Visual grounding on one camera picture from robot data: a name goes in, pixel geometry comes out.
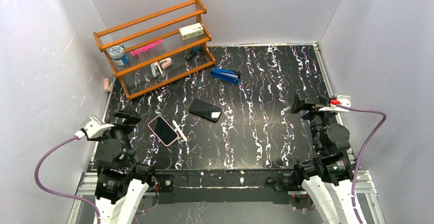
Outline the pink phone case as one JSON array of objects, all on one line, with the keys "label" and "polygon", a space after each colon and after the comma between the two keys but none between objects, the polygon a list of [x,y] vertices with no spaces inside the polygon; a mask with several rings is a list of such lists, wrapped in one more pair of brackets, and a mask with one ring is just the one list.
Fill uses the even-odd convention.
[{"label": "pink phone case", "polygon": [[179,138],[179,134],[162,116],[156,116],[148,122],[147,126],[166,147],[172,145]]}]

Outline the black cased phone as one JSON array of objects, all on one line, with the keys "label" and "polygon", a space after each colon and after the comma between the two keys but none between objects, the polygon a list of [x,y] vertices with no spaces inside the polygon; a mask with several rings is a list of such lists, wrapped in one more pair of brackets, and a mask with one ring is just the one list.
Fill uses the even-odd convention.
[{"label": "black cased phone", "polygon": [[217,122],[222,114],[222,109],[205,101],[195,99],[189,107],[189,112],[208,121]]}]

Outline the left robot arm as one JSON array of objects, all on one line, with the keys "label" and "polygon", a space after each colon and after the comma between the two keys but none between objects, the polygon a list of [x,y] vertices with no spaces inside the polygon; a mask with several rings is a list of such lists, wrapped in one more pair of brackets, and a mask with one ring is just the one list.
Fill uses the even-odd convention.
[{"label": "left robot arm", "polygon": [[112,160],[98,163],[94,223],[131,223],[145,192],[156,185],[155,168],[135,160],[128,137],[142,118],[130,105],[116,110],[113,116],[122,122],[103,123],[92,116],[84,126],[89,141],[113,140],[121,145]]}]

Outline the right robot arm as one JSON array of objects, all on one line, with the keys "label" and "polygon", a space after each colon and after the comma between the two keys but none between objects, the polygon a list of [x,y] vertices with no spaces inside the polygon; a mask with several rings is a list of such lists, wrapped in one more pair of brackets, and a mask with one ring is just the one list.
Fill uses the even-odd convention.
[{"label": "right robot arm", "polygon": [[351,107],[351,97],[337,95],[316,100],[294,95],[291,113],[306,111],[302,119],[310,123],[312,145],[317,155],[297,163],[291,183],[304,189],[323,223],[365,223],[355,194],[353,167],[348,156],[350,132],[330,120]]}]

